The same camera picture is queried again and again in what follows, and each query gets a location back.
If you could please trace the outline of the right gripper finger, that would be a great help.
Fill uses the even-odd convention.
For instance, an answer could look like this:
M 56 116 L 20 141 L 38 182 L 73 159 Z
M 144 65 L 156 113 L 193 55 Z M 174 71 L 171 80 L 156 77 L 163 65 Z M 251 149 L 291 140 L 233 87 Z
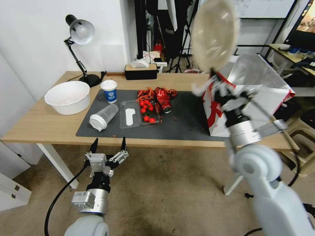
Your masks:
M 210 75 L 213 77 L 211 98 L 228 98 L 230 91 L 227 84 L 221 79 L 219 72 L 210 70 Z
M 240 97 L 253 100 L 259 93 L 261 86 L 244 86 L 240 91 Z

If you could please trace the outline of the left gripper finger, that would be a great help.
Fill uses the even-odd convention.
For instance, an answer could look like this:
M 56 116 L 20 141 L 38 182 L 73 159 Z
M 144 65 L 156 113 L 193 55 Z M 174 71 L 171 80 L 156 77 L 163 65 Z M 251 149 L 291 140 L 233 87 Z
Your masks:
M 124 136 L 121 144 L 121 150 L 108 160 L 108 166 L 111 168 L 111 170 L 117 168 L 122 162 L 127 159 L 129 154 L 126 148 L 126 137 Z
M 98 138 L 91 144 L 90 149 L 88 152 L 85 153 L 86 157 L 90 157 L 92 154 L 96 153 L 98 147 Z

